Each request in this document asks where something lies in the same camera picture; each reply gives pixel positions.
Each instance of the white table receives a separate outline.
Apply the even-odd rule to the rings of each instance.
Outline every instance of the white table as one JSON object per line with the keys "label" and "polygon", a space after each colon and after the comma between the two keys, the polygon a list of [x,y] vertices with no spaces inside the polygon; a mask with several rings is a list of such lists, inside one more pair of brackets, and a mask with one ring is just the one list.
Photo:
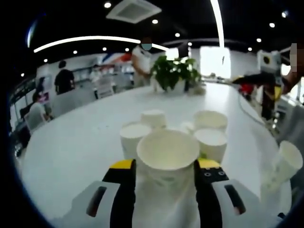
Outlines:
{"label": "white table", "polygon": [[[228,85],[207,84],[204,96],[154,94],[151,87],[126,91],[95,101],[51,121],[32,135],[25,154],[22,179],[33,202],[47,219],[61,217],[72,199],[93,181],[102,180],[109,166],[123,159],[119,130],[140,112],[161,109],[168,125],[190,121],[198,110],[215,110],[228,117],[228,146],[222,167],[260,196],[260,173],[278,147],[271,134],[245,115],[238,93]],[[244,109],[260,119],[241,98]],[[271,213],[288,212],[287,182],[270,199]]]}

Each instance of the black ceiling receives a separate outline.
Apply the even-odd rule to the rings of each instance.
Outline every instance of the black ceiling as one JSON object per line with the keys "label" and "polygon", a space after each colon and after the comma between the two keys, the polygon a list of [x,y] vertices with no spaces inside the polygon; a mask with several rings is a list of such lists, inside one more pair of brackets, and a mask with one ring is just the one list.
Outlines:
{"label": "black ceiling", "polygon": [[[134,44],[120,41],[78,41],[57,45],[33,53],[33,49],[44,44],[79,36],[119,36],[140,39],[149,34],[153,43],[163,44],[177,39],[218,38],[217,26],[210,0],[148,0],[162,12],[138,24],[129,24],[106,19],[107,13],[121,0],[109,0],[111,8],[104,8],[106,1],[37,1],[18,3],[11,14],[12,69],[9,87],[20,82],[21,73],[34,74],[43,59],[55,62],[77,55],[107,52],[124,52]],[[225,39],[240,41],[225,43],[231,49],[247,51],[281,50],[290,45],[296,31],[289,18],[282,18],[285,7],[274,4],[274,0],[218,0]],[[30,48],[26,45],[26,34],[37,22]],[[193,47],[218,45],[217,42],[192,42]]]}

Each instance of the ceiling light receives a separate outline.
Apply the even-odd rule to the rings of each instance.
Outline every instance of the ceiling light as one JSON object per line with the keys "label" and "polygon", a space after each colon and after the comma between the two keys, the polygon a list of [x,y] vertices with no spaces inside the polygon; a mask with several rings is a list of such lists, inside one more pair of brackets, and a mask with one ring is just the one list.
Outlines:
{"label": "ceiling light", "polygon": [[104,4],[104,7],[105,7],[105,8],[110,8],[110,7],[111,7],[111,3],[106,2],[106,3]]}
{"label": "ceiling light", "polygon": [[[81,41],[81,40],[115,40],[115,41],[123,41],[123,42],[135,43],[135,44],[141,43],[141,41],[138,39],[131,39],[131,38],[125,38],[125,37],[111,37],[111,36],[74,37],[74,38],[62,39],[62,40],[58,40],[58,41],[55,41],[55,42],[52,42],[49,44],[42,45],[41,47],[34,49],[34,53],[37,53],[39,51],[42,51],[46,48],[50,48],[55,45],[65,44],[65,43],[74,42],[74,41]],[[163,51],[169,50],[167,47],[157,45],[157,44],[152,44],[152,48],[156,48],[156,49],[163,50]]]}
{"label": "ceiling light", "polygon": [[223,21],[222,21],[222,16],[220,14],[220,9],[219,9],[219,2],[218,0],[210,0],[214,17],[215,17],[215,22],[217,24],[218,28],[218,41],[219,41],[219,46],[220,48],[224,48],[224,29],[223,29]]}

